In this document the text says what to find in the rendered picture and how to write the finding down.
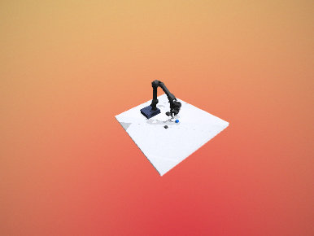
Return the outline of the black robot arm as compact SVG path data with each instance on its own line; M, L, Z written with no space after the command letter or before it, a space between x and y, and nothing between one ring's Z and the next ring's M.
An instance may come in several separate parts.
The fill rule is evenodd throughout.
M158 110L158 108L156 107L156 104L159 102L159 100L157 99L157 88L158 88L158 86L161 87L162 90L164 91L164 93L167 95L168 103L170 103L170 107L181 108L181 102L177 102L176 97L170 93L170 91L168 90L168 88L165 86L165 84L163 82L155 80L155 81L152 81L151 84L153 87L153 99L152 99L151 105L150 105L152 107L151 110L153 110L153 111ZM177 115L179 113L179 111L180 110L176 109L176 108L174 108L174 110L172 109L172 113L174 113L175 115Z

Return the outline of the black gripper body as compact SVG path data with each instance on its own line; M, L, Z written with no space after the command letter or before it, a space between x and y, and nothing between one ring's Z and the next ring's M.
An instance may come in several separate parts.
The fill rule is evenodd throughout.
M165 113L165 115L170 116L170 115L172 114L172 109L174 110L174 108L181 110L181 109L178 108L178 107L170 107L170 111L167 111L167 112Z

